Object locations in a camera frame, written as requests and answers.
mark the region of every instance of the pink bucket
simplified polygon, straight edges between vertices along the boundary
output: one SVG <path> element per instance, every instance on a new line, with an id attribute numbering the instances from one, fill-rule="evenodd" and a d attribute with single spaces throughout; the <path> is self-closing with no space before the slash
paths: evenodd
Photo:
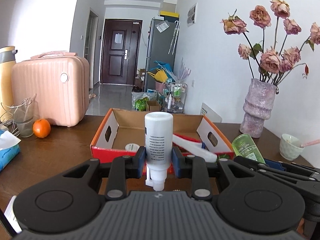
<path id="1" fill-rule="evenodd" d="M 156 81 L 156 90 L 160 93 L 163 94 L 164 90 L 164 83 L 160 83 Z"/>

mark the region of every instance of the brown door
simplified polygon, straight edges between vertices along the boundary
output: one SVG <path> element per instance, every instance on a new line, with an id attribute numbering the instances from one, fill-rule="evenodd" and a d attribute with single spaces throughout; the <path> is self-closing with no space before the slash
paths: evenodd
<path id="1" fill-rule="evenodd" d="M 104 26 L 102 83 L 133 85 L 140 43 L 138 20 L 109 20 Z"/>

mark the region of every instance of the tiled floor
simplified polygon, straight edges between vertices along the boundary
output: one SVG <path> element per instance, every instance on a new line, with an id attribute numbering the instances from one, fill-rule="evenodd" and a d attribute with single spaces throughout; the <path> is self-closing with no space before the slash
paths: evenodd
<path id="1" fill-rule="evenodd" d="M 90 99 L 87 115 L 105 116 L 110 108 L 131 109 L 132 86 L 97 84 L 90 94 L 96 94 Z"/>

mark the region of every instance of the yellow thermos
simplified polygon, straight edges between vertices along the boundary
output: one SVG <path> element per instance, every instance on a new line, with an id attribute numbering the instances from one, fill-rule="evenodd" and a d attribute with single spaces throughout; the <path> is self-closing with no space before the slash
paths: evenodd
<path id="1" fill-rule="evenodd" d="M 15 54 L 18 51 L 14 46 L 4 47 L 0 49 L 0 102 L 5 106 L 13 105 L 12 83 L 11 73 L 12 67 L 16 63 Z M 5 113 L 6 110 L 0 106 L 0 119 L 1 121 L 7 121 L 11 118 L 9 113 Z"/>

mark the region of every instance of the white ceramic cup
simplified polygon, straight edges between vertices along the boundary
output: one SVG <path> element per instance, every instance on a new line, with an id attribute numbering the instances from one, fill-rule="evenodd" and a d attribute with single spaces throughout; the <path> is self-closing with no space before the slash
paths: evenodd
<path id="1" fill-rule="evenodd" d="M 293 161 L 303 152 L 304 148 L 299 146 L 301 142 L 298 138 L 284 133 L 280 139 L 280 154 L 286 160 Z"/>

